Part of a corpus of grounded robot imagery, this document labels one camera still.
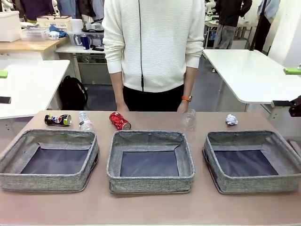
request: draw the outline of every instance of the colorful can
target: colorful can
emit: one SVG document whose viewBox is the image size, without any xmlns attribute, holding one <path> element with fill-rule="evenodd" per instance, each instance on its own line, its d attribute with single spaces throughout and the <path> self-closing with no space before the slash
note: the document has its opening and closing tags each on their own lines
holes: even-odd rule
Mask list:
<svg viewBox="0 0 301 226">
<path fill-rule="evenodd" d="M 132 127 L 131 124 L 118 112 L 113 112 L 110 114 L 109 119 L 118 130 L 131 129 Z"/>
<path fill-rule="evenodd" d="M 47 114 L 45 115 L 44 121 L 48 126 L 70 126 L 72 123 L 71 115 L 69 114 L 63 114 L 59 117 Z"/>
</svg>

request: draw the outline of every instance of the orange watch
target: orange watch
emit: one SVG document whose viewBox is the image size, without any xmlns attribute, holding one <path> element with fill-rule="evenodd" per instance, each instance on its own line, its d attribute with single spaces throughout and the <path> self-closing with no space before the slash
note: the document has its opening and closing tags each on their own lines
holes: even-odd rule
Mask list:
<svg viewBox="0 0 301 226">
<path fill-rule="evenodd" d="M 191 101 L 192 101 L 192 96 L 189 96 L 189 97 L 183 96 L 183 97 L 182 97 L 182 100 L 186 100 L 186 101 L 188 101 L 188 102 L 191 102 Z"/>
</svg>

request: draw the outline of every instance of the lab room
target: lab room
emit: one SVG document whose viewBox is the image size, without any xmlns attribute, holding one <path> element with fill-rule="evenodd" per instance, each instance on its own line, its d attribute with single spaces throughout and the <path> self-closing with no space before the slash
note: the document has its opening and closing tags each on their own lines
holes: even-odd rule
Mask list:
<svg viewBox="0 0 301 226">
<path fill-rule="evenodd" d="M 0 224 L 301 225 L 300 0 L 0 0 Z"/>
</svg>

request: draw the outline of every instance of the gray pants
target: gray pants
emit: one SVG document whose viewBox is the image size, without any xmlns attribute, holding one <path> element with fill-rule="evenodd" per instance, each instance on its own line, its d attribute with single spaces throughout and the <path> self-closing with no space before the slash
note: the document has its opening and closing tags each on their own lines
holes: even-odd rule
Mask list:
<svg viewBox="0 0 301 226">
<path fill-rule="evenodd" d="M 236 27 L 219 25 L 213 48 L 230 49 L 235 36 Z"/>
</svg>

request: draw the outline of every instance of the white sweater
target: white sweater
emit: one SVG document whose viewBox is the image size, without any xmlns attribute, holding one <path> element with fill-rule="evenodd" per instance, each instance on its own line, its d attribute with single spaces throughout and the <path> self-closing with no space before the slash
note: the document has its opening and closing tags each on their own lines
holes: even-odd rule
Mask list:
<svg viewBox="0 0 301 226">
<path fill-rule="evenodd" d="M 204 0 L 140 0 L 140 9 L 144 91 L 181 86 L 203 50 Z M 105 0 L 102 25 L 109 73 L 122 71 L 126 87 L 142 90 L 138 0 Z"/>
</svg>

